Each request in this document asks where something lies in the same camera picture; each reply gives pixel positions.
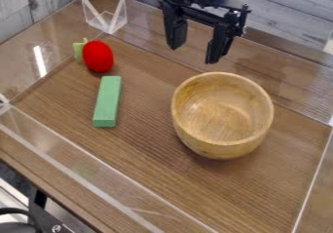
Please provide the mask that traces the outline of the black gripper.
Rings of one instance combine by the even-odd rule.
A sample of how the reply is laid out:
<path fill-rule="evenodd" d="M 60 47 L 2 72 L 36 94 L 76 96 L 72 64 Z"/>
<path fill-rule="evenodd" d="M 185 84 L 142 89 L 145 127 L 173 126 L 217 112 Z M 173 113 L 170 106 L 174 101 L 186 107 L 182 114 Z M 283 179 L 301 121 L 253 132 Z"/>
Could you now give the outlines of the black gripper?
<path fill-rule="evenodd" d="M 250 7 L 239 0 L 163 0 L 163 27 L 166 44 L 171 50 L 178 49 L 187 39 L 187 20 L 183 14 L 195 21 L 211 23 L 221 20 L 213 27 L 213 36 L 206 46 L 205 63 L 213 64 L 227 54 L 234 34 L 241 36 L 246 25 Z M 203 8 L 226 10 L 222 18 L 205 12 Z"/>

